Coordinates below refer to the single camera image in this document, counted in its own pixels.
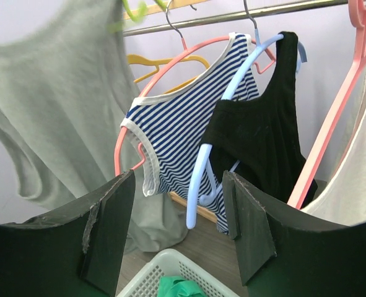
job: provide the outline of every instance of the green cloth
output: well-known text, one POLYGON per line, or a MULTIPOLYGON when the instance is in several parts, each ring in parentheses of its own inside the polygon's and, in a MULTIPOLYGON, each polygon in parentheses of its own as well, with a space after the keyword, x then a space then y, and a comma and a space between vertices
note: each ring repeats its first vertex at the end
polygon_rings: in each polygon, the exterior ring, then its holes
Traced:
POLYGON ((182 277, 161 277, 157 297, 206 297, 199 285, 182 277))

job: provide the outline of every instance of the clothes hanger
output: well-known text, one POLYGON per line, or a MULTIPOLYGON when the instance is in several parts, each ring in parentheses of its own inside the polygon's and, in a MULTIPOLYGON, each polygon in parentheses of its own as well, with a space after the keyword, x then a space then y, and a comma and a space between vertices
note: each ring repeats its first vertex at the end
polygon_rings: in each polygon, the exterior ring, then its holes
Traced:
MULTIPOLYGON (((139 64, 139 65, 143 65, 143 66, 154 66, 155 67, 154 71, 152 71, 142 77, 139 77, 138 79, 135 79, 134 83, 136 84, 136 83, 141 82, 149 77, 152 77, 154 74, 158 73, 159 66, 168 64, 173 58, 150 60, 143 56, 139 56, 138 54, 129 54, 129 55, 127 55, 127 59, 128 59, 129 65, 139 64)), ((197 56, 197 55, 188 56, 188 57, 182 59, 181 61, 182 62, 197 61, 197 62, 200 62, 201 64, 203 64, 203 66, 205 66, 206 69, 208 69, 210 67, 209 62, 207 62, 203 57, 197 56)))
MULTIPOLYGON (((253 22, 255 27, 255 37, 256 37, 256 43, 257 47, 255 50, 248 56, 246 61, 240 66, 237 73, 232 78, 231 82, 228 84, 228 87, 225 89, 225 92, 222 96, 221 100, 231 100, 233 97, 233 94, 235 93, 236 89, 239 86, 239 83, 242 81, 243 77, 245 76, 246 72, 251 68, 253 63, 256 61, 256 59, 260 56, 260 54, 265 51, 271 44, 275 43, 277 40, 283 39, 282 34, 277 34, 274 37, 266 40, 264 43, 260 42, 259 39, 259 32, 257 28, 257 22, 256 20, 250 15, 248 6, 246 3, 246 0, 243 0, 246 14, 248 18, 253 22)), ((297 68, 296 73, 300 70, 300 66, 302 62, 307 61, 307 54, 305 52, 305 48, 303 45, 299 42, 298 43, 298 51, 300 53, 300 59, 297 60, 297 68)), ((191 176, 190 186, 188 188, 188 199, 187 199, 187 214, 186 214, 186 225, 187 228, 192 229, 195 227, 196 224, 196 209, 198 207, 198 193, 199 193, 199 187, 201 185, 201 180, 204 171, 206 170, 206 173, 211 181, 215 184, 214 181, 214 175, 212 166, 209 161, 210 152, 212 150, 211 144, 202 144, 199 148, 198 156, 195 162, 193 174, 191 176)), ((238 166, 239 161, 237 161, 230 171, 234 171, 236 167, 238 166)), ((216 198, 216 195, 219 191, 221 191, 222 185, 219 186, 218 189, 214 190, 212 187, 211 193, 207 195, 201 195, 199 197, 199 203, 202 205, 209 205, 213 200, 216 198)))
POLYGON ((287 202, 288 205, 296 209, 300 209, 302 206, 346 102, 366 66, 366 5, 364 5, 364 0, 348 0, 348 10, 351 23, 356 28, 354 60, 323 121, 316 141, 287 202))
MULTIPOLYGON (((178 56, 173 58, 165 67, 163 67, 158 73, 156 73, 155 76, 153 76, 151 81, 144 87, 144 89, 140 93, 140 97, 145 97, 150 92, 152 87, 160 80, 161 77, 163 77, 163 75, 166 72, 168 72, 174 65, 176 65, 178 62, 180 62, 185 57, 189 56, 191 53, 193 53, 193 52, 195 52, 195 51, 199 50, 200 48, 203 48, 207 45, 210 45, 212 43, 216 43, 216 42, 219 42, 219 41, 226 41, 226 40, 229 40, 229 38, 230 38, 228 35, 227 36, 222 36, 222 37, 216 37, 216 38, 204 41, 204 42, 188 49, 186 47, 185 39, 184 39, 183 35, 181 34, 181 32, 179 31, 179 29, 177 29, 175 26, 173 26, 169 21, 168 7, 169 7, 169 5, 172 1, 173 0, 169 0, 169 3, 167 5, 166 11, 165 11, 167 22, 181 36, 181 42, 182 42, 183 47, 184 47, 185 50, 182 53, 180 53, 178 56)), ((259 44, 259 42, 257 42, 256 40, 252 40, 251 42, 253 44, 259 44)), ((268 55, 268 57, 271 59, 271 63, 268 66, 266 66, 263 70, 261 70, 259 68, 258 63, 254 63, 256 65, 256 69, 257 69, 259 74, 262 74, 264 71, 266 71, 276 61, 275 55, 272 53, 272 51, 270 49, 266 48, 265 52, 268 55)), ((121 153, 122 143, 124 141, 124 138, 126 136, 127 131, 128 131, 128 129, 126 127, 121 127, 120 134, 118 135, 118 139, 116 141, 115 151, 114 151, 114 162, 115 162, 115 173, 116 173, 116 175, 119 175, 121 173, 120 153, 121 153)), ((135 170, 135 169, 139 168, 145 161, 146 161, 145 158, 143 158, 140 161, 140 163, 138 163, 137 165, 135 165, 132 168, 132 170, 135 170)), ((215 183, 213 184, 211 182, 211 185, 212 185, 212 189, 213 189, 212 192, 215 192, 216 191, 216 184, 215 183)))
MULTIPOLYGON (((161 8, 161 10, 165 11, 166 10, 166 5, 165 3, 163 3, 162 0, 154 0, 154 2, 161 8)), ((140 2, 139 3, 139 8, 137 9, 137 13, 134 14, 129 6, 128 0, 122 0, 123 6, 125 8, 125 11, 127 13, 127 15, 129 16, 129 18, 135 22, 135 23, 140 23, 144 20, 144 17, 147 14, 147 4, 145 2, 140 2)), ((124 22, 117 22, 114 24, 110 24, 108 26, 108 31, 110 31, 110 33, 115 33, 118 31, 122 31, 123 30, 123 25, 124 22)))

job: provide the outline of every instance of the wall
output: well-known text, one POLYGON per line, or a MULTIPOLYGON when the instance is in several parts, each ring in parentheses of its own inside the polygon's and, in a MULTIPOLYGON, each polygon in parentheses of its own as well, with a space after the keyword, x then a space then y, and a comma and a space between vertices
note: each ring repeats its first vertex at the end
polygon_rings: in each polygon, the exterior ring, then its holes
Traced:
MULTIPOLYGON (((33 27, 45 23, 63 0, 35 1, 30 7, 23 5, 24 1, 0 1, 0 43, 19 39, 31 33, 33 27)), ((138 0, 131 0, 131 7, 137 7, 138 0)), ((289 0, 252 0, 252 7, 263 7, 272 3, 289 2, 289 0)), ((197 11, 189 7, 173 10, 170 15, 172 22, 195 19, 210 15, 224 14, 243 10, 241 0, 224 1, 211 0, 198 4, 197 11)), ((307 155, 315 140, 318 130, 333 102, 333 99, 345 78, 351 65, 354 29, 349 21, 347 6, 330 7, 293 14, 275 15, 257 19, 261 38, 265 40, 281 30, 291 30, 297 33, 305 45, 309 62, 302 66, 297 77, 297 113, 298 127, 302 152, 307 155)), ((139 27, 165 24, 163 14, 150 15, 139 27)), ((249 20, 207 25, 182 30, 188 46, 193 46, 204 40, 226 35, 228 32, 253 33, 253 25, 249 20)), ((147 58, 174 57, 182 51, 180 37, 174 31, 127 37, 127 53, 143 55, 147 58)), ((223 50, 225 43, 218 43, 199 50, 196 54, 204 56, 213 62, 223 50)), ((261 57, 261 65, 267 59, 261 57)), ((134 75, 139 77, 148 72, 142 66, 132 66, 134 75)), ((181 63, 174 67, 154 87, 150 94, 156 95, 174 87, 186 79, 198 75, 203 67, 195 62, 181 63)), ((256 76, 260 90, 264 90, 272 70, 261 76, 256 76)), ((322 161, 317 177, 327 179, 334 164, 334 156, 338 149, 338 140, 343 131, 343 122, 339 124, 326 155, 322 161)), ((32 205, 16 194, 17 183, 14 167, 5 149, 0 144, 0 223, 22 222, 23 220, 44 212, 43 209, 32 205)))

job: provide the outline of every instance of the white plastic basket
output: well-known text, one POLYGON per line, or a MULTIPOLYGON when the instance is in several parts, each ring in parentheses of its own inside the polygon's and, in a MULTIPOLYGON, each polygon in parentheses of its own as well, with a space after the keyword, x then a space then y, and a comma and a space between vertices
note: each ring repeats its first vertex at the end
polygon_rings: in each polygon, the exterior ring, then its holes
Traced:
POLYGON ((117 297, 157 297, 159 281, 163 276, 193 280, 207 297, 238 297, 212 275, 174 249, 158 253, 117 297))

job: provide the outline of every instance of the striped tank top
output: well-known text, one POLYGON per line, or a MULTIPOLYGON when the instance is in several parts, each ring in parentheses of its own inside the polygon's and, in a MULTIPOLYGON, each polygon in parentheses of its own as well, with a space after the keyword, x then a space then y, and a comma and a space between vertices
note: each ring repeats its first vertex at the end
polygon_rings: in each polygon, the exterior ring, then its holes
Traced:
MULTIPOLYGON (((187 199, 199 141, 216 102, 253 48, 249 35, 231 33, 229 37, 226 49, 216 62, 192 83, 173 93, 134 99, 121 123, 128 128, 126 137, 134 147, 143 143, 146 155, 144 195, 176 192, 187 199)), ((233 100, 251 100, 258 96, 256 82, 249 70, 233 100)), ((210 180, 204 174, 199 196, 210 192, 210 180)), ((217 229, 227 233, 222 191, 205 207, 215 213, 217 229)))

